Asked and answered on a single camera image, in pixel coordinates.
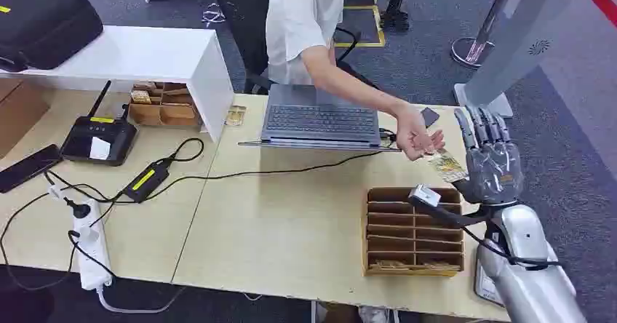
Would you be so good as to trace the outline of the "person's left hand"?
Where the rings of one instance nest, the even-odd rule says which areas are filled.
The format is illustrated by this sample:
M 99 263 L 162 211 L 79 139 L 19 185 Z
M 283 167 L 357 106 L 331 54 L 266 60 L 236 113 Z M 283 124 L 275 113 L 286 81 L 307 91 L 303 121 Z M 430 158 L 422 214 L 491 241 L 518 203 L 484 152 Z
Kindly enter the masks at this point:
M 411 161 L 432 155 L 445 147 L 441 130 L 429 134 L 421 113 L 407 104 L 396 110 L 397 146 Z

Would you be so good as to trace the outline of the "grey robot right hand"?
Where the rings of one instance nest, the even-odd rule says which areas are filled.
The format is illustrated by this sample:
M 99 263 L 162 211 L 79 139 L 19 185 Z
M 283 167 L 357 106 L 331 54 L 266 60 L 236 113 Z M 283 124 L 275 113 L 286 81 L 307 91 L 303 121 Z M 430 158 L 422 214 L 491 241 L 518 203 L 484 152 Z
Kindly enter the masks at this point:
M 466 148 L 468 176 L 453 182 L 472 204 L 515 202 L 522 192 L 520 152 L 503 117 L 487 108 L 455 109 Z

